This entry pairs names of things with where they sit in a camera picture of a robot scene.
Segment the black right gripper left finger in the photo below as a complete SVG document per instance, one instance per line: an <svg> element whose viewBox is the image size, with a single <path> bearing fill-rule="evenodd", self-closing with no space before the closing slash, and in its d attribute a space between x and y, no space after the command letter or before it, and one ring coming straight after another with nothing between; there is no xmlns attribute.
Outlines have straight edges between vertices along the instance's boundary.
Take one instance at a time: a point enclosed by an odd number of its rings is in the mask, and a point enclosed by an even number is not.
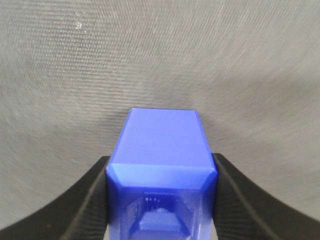
<svg viewBox="0 0 320 240"><path fill-rule="evenodd" d="M31 215L1 229L2 240L102 240L108 225L106 166L101 157L74 185Z"/></svg>

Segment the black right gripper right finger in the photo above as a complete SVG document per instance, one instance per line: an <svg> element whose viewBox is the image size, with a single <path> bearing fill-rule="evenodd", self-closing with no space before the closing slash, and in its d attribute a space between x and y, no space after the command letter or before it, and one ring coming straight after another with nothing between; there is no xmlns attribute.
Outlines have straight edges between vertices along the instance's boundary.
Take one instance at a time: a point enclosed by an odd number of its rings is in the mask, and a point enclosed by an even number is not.
<svg viewBox="0 0 320 240"><path fill-rule="evenodd" d="M320 222L275 198L221 153L213 223L219 240L318 240Z"/></svg>

